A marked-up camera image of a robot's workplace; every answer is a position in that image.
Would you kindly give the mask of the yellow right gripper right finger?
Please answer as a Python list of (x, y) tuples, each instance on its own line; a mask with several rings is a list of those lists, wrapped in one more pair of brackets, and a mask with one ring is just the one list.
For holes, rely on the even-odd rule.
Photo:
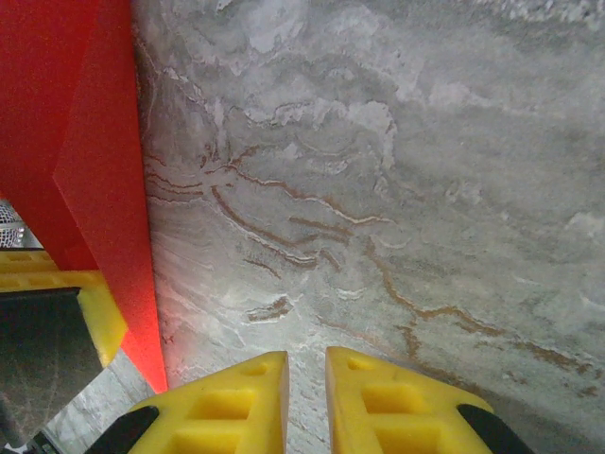
[(325, 388), (332, 454), (534, 454), (477, 395), (349, 348)]

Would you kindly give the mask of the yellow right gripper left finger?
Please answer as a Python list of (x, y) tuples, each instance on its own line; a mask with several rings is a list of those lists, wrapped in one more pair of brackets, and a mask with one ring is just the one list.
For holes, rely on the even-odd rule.
[(96, 454), (285, 454), (287, 420), (288, 355), (269, 352), (140, 402)]

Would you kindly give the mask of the red square paper sheet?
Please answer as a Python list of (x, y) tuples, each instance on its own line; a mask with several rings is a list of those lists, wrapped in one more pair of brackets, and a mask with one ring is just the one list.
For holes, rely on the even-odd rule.
[(0, 0), (0, 195), (61, 270), (103, 274), (164, 392), (130, 0)]

